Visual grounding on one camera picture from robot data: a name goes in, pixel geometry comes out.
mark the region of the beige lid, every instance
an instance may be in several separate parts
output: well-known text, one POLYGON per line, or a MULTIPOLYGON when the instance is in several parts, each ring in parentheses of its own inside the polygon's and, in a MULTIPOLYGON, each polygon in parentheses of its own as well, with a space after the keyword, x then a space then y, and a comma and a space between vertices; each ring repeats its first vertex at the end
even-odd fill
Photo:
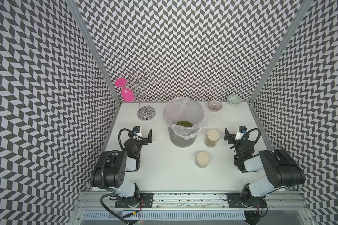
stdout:
POLYGON ((209 141, 216 142, 219 140, 219 132, 216 130, 209 130, 207 133, 207 138, 209 141))
POLYGON ((206 152, 199 152, 198 155, 196 156, 196 161, 198 162, 199 165, 206 166, 210 161, 210 157, 206 152))

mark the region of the red wire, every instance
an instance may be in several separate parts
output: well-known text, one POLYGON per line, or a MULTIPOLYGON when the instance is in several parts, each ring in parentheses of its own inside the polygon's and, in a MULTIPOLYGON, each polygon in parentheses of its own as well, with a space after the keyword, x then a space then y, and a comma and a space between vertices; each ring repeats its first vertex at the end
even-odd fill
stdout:
MULTIPOLYGON (((259 213, 259 203, 257 203, 257 205, 258 205, 258 213, 259 213)), ((260 213, 259 213, 259 216, 260 216, 260 213)))
POLYGON ((139 208, 139 218, 138 218, 138 220, 140 219, 140 211, 142 210, 142 206, 143 206, 143 201, 144 201, 144 199, 142 199, 142 202, 141 202, 141 204, 140 204, 140 208, 139 208))

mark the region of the white table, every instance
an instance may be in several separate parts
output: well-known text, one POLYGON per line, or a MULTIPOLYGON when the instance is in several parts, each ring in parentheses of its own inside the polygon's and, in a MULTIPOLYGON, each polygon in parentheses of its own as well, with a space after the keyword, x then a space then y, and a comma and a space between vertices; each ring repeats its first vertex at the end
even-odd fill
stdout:
MULTIPOLYGON (((139 171, 125 173, 125 177, 136 183, 140 191, 235 191, 242 190, 245 184, 265 175, 263 170, 241 173, 233 164, 233 149, 229 149, 232 145, 223 140, 225 128, 232 134, 236 133, 239 126, 246 126, 248 130, 257 128, 248 104, 242 102, 238 106, 230 106, 223 102, 223 108, 218 112, 210 111, 207 103, 200 104, 208 113, 208 126, 197 136, 194 144, 179 148, 172 144, 167 125, 162 118, 167 103, 151 103, 156 115, 147 122, 140 121, 137 117, 138 103, 122 103, 105 151, 120 150, 117 136, 122 128, 132 130, 135 125, 140 126, 144 137, 147 137, 150 129, 153 130, 153 143, 142 147, 139 171), (216 129, 220 133, 220 139, 213 148, 204 143, 205 135, 210 129, 216 129), (200 151, 210 155, 210 163, 206 168, 199 168, 195 164, 195 157, 200 151)), ((249 139, 254 141, 256 137, 257 132, 254 131, 249 139)), ((128 133, 122 132, 123 145, 127 139, 128 133)), ((262 138, 254 149, 255 154, 267 150, 262 138)))

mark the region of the gray trash bin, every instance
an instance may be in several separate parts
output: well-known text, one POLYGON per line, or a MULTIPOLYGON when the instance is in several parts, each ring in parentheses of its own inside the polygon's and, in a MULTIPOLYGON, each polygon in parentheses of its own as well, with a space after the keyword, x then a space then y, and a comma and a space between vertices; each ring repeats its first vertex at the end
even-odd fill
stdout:
POLYGON ((196 136, 207 125, 207 113, 202 106, 189 98, 175 98, 164 109, 163 118, 167 123, 169 136, 174 145, 184 148, 195 141, 196 136), (177 125, 178 121, 188 121, 192 127, 177 125))

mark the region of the small bowl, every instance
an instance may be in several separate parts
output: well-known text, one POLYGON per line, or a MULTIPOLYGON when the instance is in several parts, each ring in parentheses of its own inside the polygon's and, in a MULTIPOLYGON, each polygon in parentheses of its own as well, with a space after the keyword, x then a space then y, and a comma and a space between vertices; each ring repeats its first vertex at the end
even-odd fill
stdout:
POLYGON ((227 103, 231 106, 236 106, 241 103, 241 99, 238 95, 231 94, 227 97, 227 103))
POLYGON ((211 100, 210 102, 208 102, 208 107, 209 107, 209 109, 217 112, 217 111, 222 109, 223 105, 220 101, 211 100))

